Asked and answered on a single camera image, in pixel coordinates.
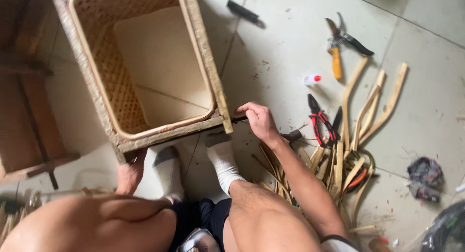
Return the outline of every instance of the plastic bag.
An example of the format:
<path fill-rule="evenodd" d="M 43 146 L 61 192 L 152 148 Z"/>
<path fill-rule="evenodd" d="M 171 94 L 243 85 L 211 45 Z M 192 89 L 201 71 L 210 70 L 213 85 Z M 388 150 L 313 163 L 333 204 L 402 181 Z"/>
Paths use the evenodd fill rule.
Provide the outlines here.
<path fill-rule="evenodd" d="M 408 252 L 465 251 L 465 200 L 444 209 Z"/>

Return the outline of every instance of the person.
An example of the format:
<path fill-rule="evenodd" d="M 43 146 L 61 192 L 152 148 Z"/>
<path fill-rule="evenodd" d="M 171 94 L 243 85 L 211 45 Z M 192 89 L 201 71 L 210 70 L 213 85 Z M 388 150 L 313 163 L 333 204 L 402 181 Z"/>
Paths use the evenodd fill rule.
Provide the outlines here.
<path fill-rule="evenodd" d="M 158 200 L 133 197 L 146 149 L 134 163 L 119 165 L 116 195 L 77 195 L 50 202 L 16 226 L 0 252 L 357 251 L 347 241 L 333 199 L 282 141 L 269 109 L 247 103 L 237 112 L 245 112 L 253 133 L 276 154 L 305 215 L 242 178 L 231 137 L 220 132 L 208 135 L 205 145 L 230 199 L 217 204 L 209 199 L 182 202 L 174 147 L 162 150 L 153 161 L 166 195 Z"/>

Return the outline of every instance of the wooden frame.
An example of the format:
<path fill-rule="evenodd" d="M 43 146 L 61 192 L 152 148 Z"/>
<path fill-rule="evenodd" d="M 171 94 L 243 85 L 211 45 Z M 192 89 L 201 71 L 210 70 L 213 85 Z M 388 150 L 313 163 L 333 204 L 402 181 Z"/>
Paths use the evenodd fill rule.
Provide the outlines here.
<path fill-rule="evenodd" d="M 112 114 L 108 110 L 104 92 L 93 71 L 92 61 L 88 50 L 82 42 L 82 36 L 79 34 L 79 29 L 72 16 L 72 11 L 69 6 L 70 0 L 54 0 L 58 16 L 63 24 L 65 33 L 69 39 L 73 53 L 77 59 L 78 65 L 83 74 L 91 94 L 94 106 L 102 126 L 113 144 L 119 162 L 127 162 L 127 153 L 135 151 L 139 148 L 147 147 L 154 144 L 159 144 L 173 138 L 186 136 L 194 132 L 209 129 L 211 127 L 223 124 L 227 133 L 232 132 L 232 124 L 229 116 L 225 95 L 221 81 L 219 80 L 215 63 L 213 61 L 212 52 L 206 36 L 205 27 L 200 14 L 197 0 L 179 0 L 183 15 L 186 21 L 189 19 L 191 24 L 187 24 L 191 39 L 194 44 L 195 53 L 199 59 L 199 63 L 203 65 L 202 72 L 208 77 L 212 92 L 215 97 L 216 108 L 210 117 L 205 120 L 188 124 L 179 127 L 167 127 L 163 131 L 157 133 L 147 133 L 141 137 L 128 137 L 123 133 L 118 132 L 112 119 Z"/>

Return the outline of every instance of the glue bottle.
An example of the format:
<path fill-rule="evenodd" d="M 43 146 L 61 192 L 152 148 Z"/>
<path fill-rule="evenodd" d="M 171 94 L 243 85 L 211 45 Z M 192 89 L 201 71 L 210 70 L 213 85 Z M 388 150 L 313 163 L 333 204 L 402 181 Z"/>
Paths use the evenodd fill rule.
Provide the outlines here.
<path fill-rule="evenodd" d="M 313 86 L 315 84 L 318 84 L 320 82 L 321 76 L 318 74 L 312 74 L 310 76 L 307 76 L 304 78 L 304 84 L 306 86 Z"/>

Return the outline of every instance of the wicker basket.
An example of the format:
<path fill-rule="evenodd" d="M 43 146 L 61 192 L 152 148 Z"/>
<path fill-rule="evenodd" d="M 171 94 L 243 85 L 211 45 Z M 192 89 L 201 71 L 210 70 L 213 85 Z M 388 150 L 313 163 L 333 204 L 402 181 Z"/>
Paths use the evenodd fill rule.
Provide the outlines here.
<path fill-rule="evenodd" d="M 172 124 L 150 126 L 113 32 L 114 25 L 121 20 L 179 6 L 179 0 L 69 0 L 68 6 L 113 129 L 119 135 L 138 139 L 199 122 L 212 115 L 215 100 L 208 77 L 203 75 L 212 98 L 207 112 Z M 189 36 L 194 43 L 194 33 L 190 31 Z"/>

